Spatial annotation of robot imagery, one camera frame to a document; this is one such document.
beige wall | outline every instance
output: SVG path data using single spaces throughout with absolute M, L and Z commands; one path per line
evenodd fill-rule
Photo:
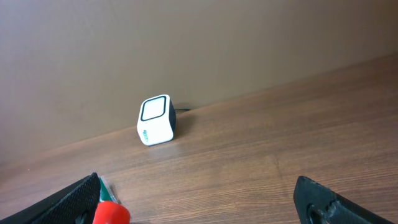
M 396 0 L 0 1 L 2 159 L 398 49 Z

teal object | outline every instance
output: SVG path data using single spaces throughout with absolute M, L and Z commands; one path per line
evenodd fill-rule
M 115 202 L 118 200 L 113 195 L 112 190 L 109 188 L 108 183 L 106 182 L 104 176 L 99 178 L 99 182 L 101 184 L 101 192 L 99 194 L 99 202 Z

wooden surface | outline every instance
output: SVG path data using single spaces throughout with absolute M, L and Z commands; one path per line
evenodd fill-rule
M 0 218 L 92 173 L 133 223 L 298 223 L 299 175 L 398 222 L 398 55 L 0 165 Z

white cube device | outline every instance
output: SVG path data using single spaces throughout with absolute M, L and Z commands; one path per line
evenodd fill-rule
M 169 95 L 149 98 L 141 104 L 137 131 L 147 146 L 167 142 L 174 137 L 175 110 Z

wooden table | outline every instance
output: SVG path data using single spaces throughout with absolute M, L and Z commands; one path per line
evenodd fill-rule
M 136 127 L 0 165 L 0 218 L 92 173 L 133 223 L 298 223 L 306 175 L 398 222 L 398 55 L 181 113 L 176 138 Z

